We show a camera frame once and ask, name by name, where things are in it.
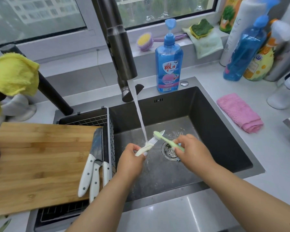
blue bottle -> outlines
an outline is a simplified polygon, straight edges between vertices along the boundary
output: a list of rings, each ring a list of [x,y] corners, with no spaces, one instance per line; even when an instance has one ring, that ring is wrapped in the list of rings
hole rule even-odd
[[[169,33],[164,37],[164,45],[156,51],[157,89],[159,92],[169,92],[178,89],[179,77],[182,69],[183,50],[175,44],[171,30],[176,26],[176,19],[165,21]]]
[[[267,3],[267,12],[280,3],[280,0],[261,0]],[[261,15],[252,27],[245,29],[234,50],[230,62],[224,70],[223,77],[226,80],[239,81],[248,65],[256,56],[256,53],[265,42],[267,33],[264,27],[267,25],[269,17],[267,14]]]

parked car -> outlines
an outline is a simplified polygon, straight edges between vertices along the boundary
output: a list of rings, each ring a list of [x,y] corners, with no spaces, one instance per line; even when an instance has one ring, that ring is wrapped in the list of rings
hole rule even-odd
[[[194,11],[196,12],[196,11],[202,11],[203,10],[203,7],[201,6],[201,5],[198,5],[195,9],[194,9]]]
[[[152,16],[152,15],[147,15],[146,16],[146,21],[147,22],[152,21],[152,20],[155,20],[154,16]]]

pink cloth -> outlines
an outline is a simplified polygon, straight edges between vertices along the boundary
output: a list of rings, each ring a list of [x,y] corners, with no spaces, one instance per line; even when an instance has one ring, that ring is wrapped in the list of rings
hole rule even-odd
[[[258,132],[264,125],[259,115],[236,93],[219,98],[217,104],[241,129],[250,134]]]

white knife handle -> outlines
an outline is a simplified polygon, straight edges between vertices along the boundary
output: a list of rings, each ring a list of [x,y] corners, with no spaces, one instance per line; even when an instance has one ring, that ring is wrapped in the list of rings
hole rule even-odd
[[[99,176],[100,165],[93,164],[93,173],[89,189],[89,203],[91,203],[99,194],[100,190],[100,176]]]
[[[138,150],[138,152],[136,152],[135,156],[140,156],[142,153],[148,152],[153,146],[154,146],[153,144],[146,143],[144,147],[142,147],[141,149]]]
[[[83,170],[81,180],[79,182],[79,187],[78,187],[78,197],[81,198],[85,195],[86,191],[88,190],[90,180],[92,177],[92,169],[93,169],[93,163],[96,160],[93,155],[89,154],[87,162],[85,164],[85,168]]]
[[[105,186],[109,180],[111,175],[111,169],[108,162],[103,162],[103,186]]]

sink overflow hole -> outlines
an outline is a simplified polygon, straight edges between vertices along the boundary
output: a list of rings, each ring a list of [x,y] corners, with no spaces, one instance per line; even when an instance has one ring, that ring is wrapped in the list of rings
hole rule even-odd
[[[175,152],[172,150],[172,147],[166,142],[163,143],[161,152],[167,160],[178,161],[178,157]]]
[[[157,102],[162,102],[163,101],[163,98],[160,98],[160,99],[156,99],[154,102],[157,103]]]

